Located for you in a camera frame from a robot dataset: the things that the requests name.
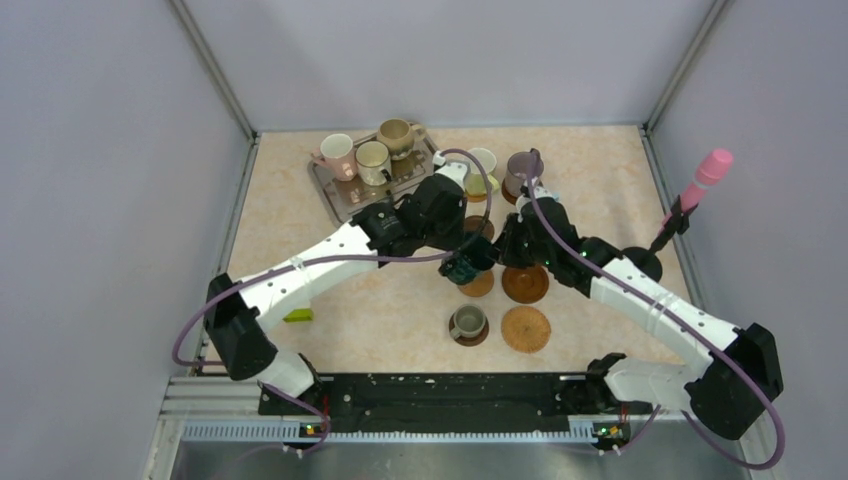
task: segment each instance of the brown saucer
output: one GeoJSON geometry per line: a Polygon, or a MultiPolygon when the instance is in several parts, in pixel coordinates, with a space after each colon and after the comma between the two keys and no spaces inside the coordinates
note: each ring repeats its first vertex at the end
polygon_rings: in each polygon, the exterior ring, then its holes
{"type": "Polygon", "coordinates": [[[536,353],[548,344],[551,324],[544,313],[533,307],[515,307],[504,315],[501,334],[514,350],[536,353]]]}
{"type": "Polygon", "coordinates": [[[504,269],[501,277],[504,293],[518,303],[536,303],[548,293],[548,272],[536,265],[530,268],[504,269]]]}
{"type": "Polygon", "coordinates": [[[515,205],[515,202],[518,200],[518,197],[513,197],[511,193],[506,191],[506,179],[504,178],[501,181],[501,194],[504,196],[507,202],[515,205]]]}
{"type": "MultiPolygon", "coordinates": [[[[471,215],[470,217],[465,218],[465,222],[462,224],[462,229],[466,232],[475,232],[482,221],[482,215],[471,215]]],[[[493,238],[495,238],[495,224],[492,223],[491,220],[486,220],[486,226],[483,227],[483,236],[490,242],[493,238]]]]}
{"type": "Polygon", "coordinates": [[[495,286],[495,274],[491,270],[486,270],[480,276],[465,285],[457,285],[456,288],[460,292],[469,297],[482,297],[492,291],[495,286]]]}
{"type": "MultiPolygon", "coordinates": [[[[456,324],[453,323],[453,318],[451,318],[450,321],[448,322],[448,338],[450,338],[450,331],[453,330],[454,326],[456,326],[456,324]]],[[[457,339],[451,338],[451,340],[462,345],[463,347],[476,347],[477,345],[480,345],[481,343],[483,343],[483,340],[485,340],[486,337],[488,337],[488,336],[489,336],[489,321],[486,320],[486,325],[483,326],[483,331],[480,332],[480,334],[477,335],[476,337],[474,337],[474,338],[459,337],[457,339]]]]}

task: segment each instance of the black stand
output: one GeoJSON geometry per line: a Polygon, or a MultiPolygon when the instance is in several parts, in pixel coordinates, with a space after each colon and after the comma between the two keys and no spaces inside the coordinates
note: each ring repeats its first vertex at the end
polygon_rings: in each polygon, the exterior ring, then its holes
{"type": "Polygon", "coordinates": [[[668,221],[663,225],[657,238],[651,242],[650,248],[628,247],[621,252],[651,280],[659,282],[663,271],[662,263],[660,263],[656,254],[668,245],[675,234],[682,235],[689,229],[689,216],[692,215],[695,208],[697,208],[697,205],[684,212],[680,205],[680,196],[678,196],[671,206],[671,216],[668,217],[668,221]]]}

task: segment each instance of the cream mug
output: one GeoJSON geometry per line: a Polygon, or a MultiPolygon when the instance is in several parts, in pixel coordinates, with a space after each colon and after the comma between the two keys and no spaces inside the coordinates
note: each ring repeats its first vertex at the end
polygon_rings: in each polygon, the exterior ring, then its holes
{"type": "Polygon", "coordinates": [[[356,176],[356,155],[353,140],[344,133],[334,133],[321,142],[320,156],[312,161],[332,170],[336,180],[347,182],[356,176]]]}
{"type": "Polygon", "coordinates": [[[450,336],[454,340],[459,337],[474,338],[480,335],[489,321],[480,307],[470,303],[457,308],[451,320],[453,320],[453,328],[450,336]]]}
{"type": "MultiPolygon", "coordinates": [[[[468,153],[474,155],[477,160],[480,160],[480,164],[483,165],[483,170],[485,170],[486,176],[489,178],[489,183],[492,185],[492,193],[498,192],[501,184],[493,175],[495,168],[498,166],[498,159],[495,157],[495,154],[485,148],[479,147],[468,150],[468,153]]],[[[467,163],[468,175],[465,176],[465,193],[474,197],[485,195],[486,184],[483,182],[483,175],[480,174],[480,169],[471,160],[467,160],[467,163]]]]}
{"type": "Polygon", "coordinates": [[[416,137],[423,136],[424,127],[410,125],[401,118],[392,118],[380,124],[377,141],[388,147],[392,160],[403,160],[412,153],[416,137]]]}
{"type": "Polygon", "coordinates": [[[389,149],[380,142],[365,142],[356,149],[359,178],[371,186],[383,185],[392,179],[389,149]]]}

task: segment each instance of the mug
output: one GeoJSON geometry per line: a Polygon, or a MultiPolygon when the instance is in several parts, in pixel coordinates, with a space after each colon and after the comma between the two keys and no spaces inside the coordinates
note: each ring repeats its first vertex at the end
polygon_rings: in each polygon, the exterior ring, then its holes
{"type": "Polygon", "coordinates": [[[466,304],[456,309],[451,316],[454,327],[450,336],[454,340],[459,337],[474,338],[486,327],[486,314],[477,305],[466,304]]]}
{"type": "Polygon", "coordinates": [[[376,187],[391,181],[392,164],[389,149],[380,142],[365,142],[356,149],[359,178],[376,187]]]}
{"type": "Polygon", "coordinates": [[[412,153],[417,136],[423,136],[424,127],[410,125],[401,118],[392,118],[380,124],[377,141],[388,147],[392,160],[403,160],[412,153]]]}
{"type": "Polygon", "coordinates": [[[521,186],[524,185],[527,180],[527,170],[533,168],[538,162],[538,167],[535,171],[535,177],[538,178],[542,176],[542,172],[545,171],[545,164],[542,162],[541,157],[537,160],[536,157],[539,155],[539,151],[535,148],[531,148],[529,152],[518,152],[515,155],[509,157],[509,160],[506,162],[506,176],[504,177],[504,190],[509,192],[513,197],[521,196],[521,186]]]}
{"type": "MultiPolygon", "coordinates": [[[[489,183],[492,185],[492,193],[500,190],[500,182],[492,175],[495,167],[498,166],[498,159],[495,157],[495,154],[485,148],[472,148],[468,150],[468,153],[474,155],[477,160],[480,160],[483,169],[486,171],[486,176],[489,178],[489,183]]],[[[465,177],[465,193],[474,197],[485,195],[486,184],[483,182],[483,175],[480,174],[480,169],[470,160],[467,160],[467,163],[468,175],[465,177]]]]}
{"type": "Polygon", "coordinates": [[[336,180],[347,182],[356,176],[353,140],[344,133],[334,133],[321,142],[320,156],[312,157],[318,165],[333,171],[336,180]]]}

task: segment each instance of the white wall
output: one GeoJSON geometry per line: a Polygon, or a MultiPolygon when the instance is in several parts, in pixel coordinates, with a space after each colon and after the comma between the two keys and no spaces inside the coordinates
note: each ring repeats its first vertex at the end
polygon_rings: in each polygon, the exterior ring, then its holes
{"type": "Polygon", "coordinates": [[[640,123],[712,0],[190,0],[257,130],[640,123]]]}
{"type": "Polygon", "coordinates": [[[719,316],[777,337],[793,478],[844,478],[848,3],[736,2],[656,135],[682,189],[736,155],[687,233],[719,316]]]}
{"type": "Polygon", "coordinates": [[[0,478],[140,476],[246,152],[164,0],[0,5],[0,478]]]}

